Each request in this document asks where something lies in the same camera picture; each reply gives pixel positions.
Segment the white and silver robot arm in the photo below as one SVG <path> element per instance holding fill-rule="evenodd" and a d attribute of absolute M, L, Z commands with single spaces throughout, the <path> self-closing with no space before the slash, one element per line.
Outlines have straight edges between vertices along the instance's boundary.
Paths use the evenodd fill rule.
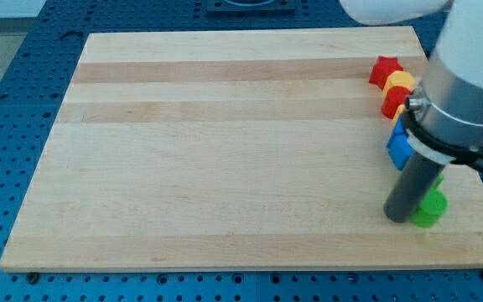
<path fill-rule="evenodd" d="M 448 164 L 483 172 L 483 1 L 341 0 L 356 22 L 383 25 L 447 12 L 428 69 L 405 101 L 402 129 L 413 154 L 384 204 L 408 221 Z"/>

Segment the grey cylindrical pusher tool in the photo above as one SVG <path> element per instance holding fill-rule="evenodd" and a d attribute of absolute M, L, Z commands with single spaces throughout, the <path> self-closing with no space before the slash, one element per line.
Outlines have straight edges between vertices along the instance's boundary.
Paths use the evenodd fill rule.
<path fill-rule="evenodd" d="M 397 223 L 408 221 L 444 168 L 413 152 L 383 206 L 386 217 Z"/>

